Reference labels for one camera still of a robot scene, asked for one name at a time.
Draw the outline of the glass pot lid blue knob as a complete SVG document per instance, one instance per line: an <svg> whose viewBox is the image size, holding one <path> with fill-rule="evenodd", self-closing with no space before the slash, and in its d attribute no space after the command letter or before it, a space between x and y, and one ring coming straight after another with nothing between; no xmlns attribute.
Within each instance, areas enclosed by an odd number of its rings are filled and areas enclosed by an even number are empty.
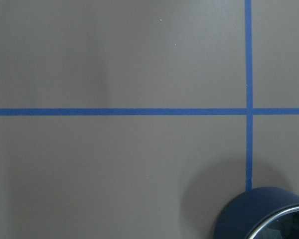
<svg viewBox="0 0 299 239"><path fill-rule="evenodd" d="M299 239L299 206L283 209L260 223L249 239Z"/></svg>

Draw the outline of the dark blue saucepan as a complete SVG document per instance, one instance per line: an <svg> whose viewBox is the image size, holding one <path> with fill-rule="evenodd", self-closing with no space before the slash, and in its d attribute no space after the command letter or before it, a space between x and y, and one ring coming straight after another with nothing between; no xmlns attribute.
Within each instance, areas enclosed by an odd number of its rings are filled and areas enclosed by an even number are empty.
<svg viewBox="0 0 299 239"><path fill-rule="evenodd" d="M260 187L230 201L215 225L215 239L248 239L250 233L270 216L299 206L299 195L276 187Z"/></svg>

